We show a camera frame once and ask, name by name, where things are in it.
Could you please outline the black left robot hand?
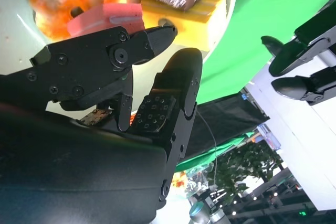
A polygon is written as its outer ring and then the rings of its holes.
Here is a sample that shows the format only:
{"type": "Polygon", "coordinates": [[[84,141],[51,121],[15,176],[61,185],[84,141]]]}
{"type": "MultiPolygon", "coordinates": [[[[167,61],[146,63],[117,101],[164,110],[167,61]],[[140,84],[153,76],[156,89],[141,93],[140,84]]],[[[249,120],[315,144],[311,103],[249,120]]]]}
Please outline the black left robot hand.
{"type": "Polygon", "coordinates": [[[274,57],[269,73],[275,78],[271,85],[277,93],[310,106],[335,97],[335,3],[298,27],[286,44],[271,36],[262,36],[261,42],[274,57]],[[316,56],[328,66],[308,77],[286,77],[316,56]]]}

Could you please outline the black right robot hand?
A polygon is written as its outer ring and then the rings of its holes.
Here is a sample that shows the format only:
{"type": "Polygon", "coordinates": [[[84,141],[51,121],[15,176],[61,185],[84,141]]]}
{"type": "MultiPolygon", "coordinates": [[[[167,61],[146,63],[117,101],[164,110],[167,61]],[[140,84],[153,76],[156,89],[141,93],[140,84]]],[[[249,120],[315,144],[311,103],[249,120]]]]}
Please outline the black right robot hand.
{"type": "Polygon", "coordinates": [[[1,223],[150,223],[194,124],[196,48],[177,51],[131,116],[133,71],[173,25],[115,27],[46,45],[1,76],[1,223]]]}

